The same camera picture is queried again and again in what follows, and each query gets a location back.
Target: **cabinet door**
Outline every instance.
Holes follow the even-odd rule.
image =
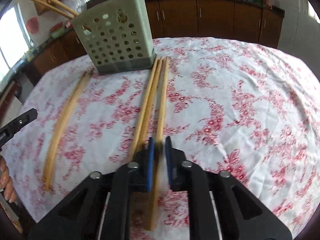
[[[262,9],[236,2],[233,38],[238,41],[258,43],[261,15]]]
[[[270,10],[263,10],[259,44],[278,47],[283,18]]]
[[[61,43],[69,60],[86,55],[84,47],[75,31],[70,31],[62,39]]]
[[[55,41],[54,44],[49,47],[48,51],[50,52],[50,57],[53,59],[53,67],[60,66],[61,64],[69,61],[59,40]]]
[[[227,0],[197,0],[199,37],[232,39],[235,3]]]
[[[160,14],[160,7],[158,1],[146,2],[149,24],[151,29],[152,38],[163,38],[163,26]]]
[[[198,36],[196,0],[160,0],[159,5],[165,37]]]

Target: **cloth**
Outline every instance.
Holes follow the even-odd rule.
[[[316,77],[300,59],[257,44],[165,38],[154,46],[171,59],[164,134],[173,147],[207,171],[230,171],[296,236],[320,202]],[[38,118],[3,152],[36,221],[91,171],[110,173],[127,162],[149,70],[105,76],[95,70],[60,140],[52,191],[44,190],[53,128],[80,75],[92,67],[83,56],[47,72],[21,110],[34,107]],[[154,115],[149,136],[156,123]],[[188,239],[187,194],[168,189],[164,162],[161,181],[157,229],[133,228],[132,239]]]

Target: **hole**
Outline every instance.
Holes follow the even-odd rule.
[[[92,33],[92,30],[90,29],[90,27],[87,24],[83,24],[82,25],[83,28],[83,33],[84,35],[90,35]]]

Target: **window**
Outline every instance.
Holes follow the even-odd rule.
[[[18,5],[0,19],[0,78],[29,50],[29,36],[24,31]]]

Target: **wooden stick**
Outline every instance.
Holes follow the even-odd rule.
[[[163,60],[162,58],[160,58],[160,60],[158,60],[158,66],[157,66],[157,70],[156,70],[154,81],[152,83],[152,87],[151,87],[151,91],[150,91],[150,95],[149,95],[149,100],[148,100],[147,107],[146,107],[146,112],[145,112],[145,115],[144,115],[144,120],[142,122],[140,137],[139,137],[138,145],[137,145],[137,148],[136,148],[137,152],[143,149],[144,140],[146,139],[146,136],[147,136],[149,122],[150,122],[150,115],[151,115],[151,110],[152,110],[152,105],[153,105],[153,102],[155,100],[156,90],[157,90],[159,76],[160,76],[160,71],[161,71],[161,68],[162,68],[162,60]]]
[[[75,12],[74,10],[72,10],[71,8],[69,8],[68,6],[66,6],[64,3],[58,1],[58,0],[50,0],[51,2],[55,3],[56,5],[62,7],[63,9],[65,9],[66,11],[70,12],[71,14],[73,14],[74,16],[78,16],[79,14],[77,12]]]
[[[141,132],[141,127],[142,127],[142,122],[144,120],[144,116],[145,116],[145,112],[146,112],[146,108],[147,108],[147,103],[148,103],[148,99],[149,99],[149,95],[150,95],[150,91],[151,91],[151,87],[152,87],[152,83],[155,77],[155,73],[156,73],[156,68],[157,68],[157,62],[158,62],[158,57],[156,57],[154,63],[153,63],[153,67],[152,67],[152,71],[151,71],[151,75],[150,75],[150,79],[146,88],[146,92],[144,94],[144,98],[143,98],[143,102],[140,108],[140,115],[137,121],[137,125],[136,128],[134,130],[134,137],[131,143],[131,148],[129,151],[129,161],[132,162],[133,160],[133,155],[137,150],[137,145],[138,145],[138,140],[140,138],[140,132]]]
[[[62,137],[62,134],[66,128],[66,125],[69,121],[69,118],[71,114],[73,113],[73,110],[76,106],[77,100],[82,93],[83,89],[86,87],[88,81],[90,80],[90,77],[92,75],[92,71],[90,70],[84,75],[81,76],[79,79],[77,85],[74,87],[67,103],[63,107],[63,110],[61,112],[61,116],[54,128],[52,139],[50,142],[49,150],[47,152],[47,159],[46,164],[44,167],[44,173],[42,180],[45,182],[45,189],[49,190],[50,188],[50,182],[52,178],[54,163],[55,163],[55,156],[57,154],[58,150],[58,144]]]
[[[169,69],[169,59],[165,60],[163,83],[161,90],[161,101],[159,109],[159,118],[157,125],[157,135],[156,135],[156,151],[155,151],[155,161],[154,161],[154,173],[153,173],[153,185],[152,190],[149,193],[148,198],[148,211],[146,216],[145,230],[153,231],[156,227],[156,217],[157,217],[157,203],[159,195],[159,160],[163,148],[163,130],[165,126],[165,109],[166,109],[166,99],[167,99],[167,83],[168,83],[168,69]]]
[[[47,7],[49,10],[52,10],[52,11],[54,11],[54,12],[56,12],[56,13],[64,16],[64,17],[68,18],[69,20],[73,19],[73,16],[70,16],[70,15],[66,14],[65,12],[59,10],[58,8],[55,8],[54,6],[46,3],[45,1],[41,1],[41,0],[31,0],[31,1],[33,1],[34,3],[38,3],[38,4],[41,4],[41,5],[45,6],[45,7]]]

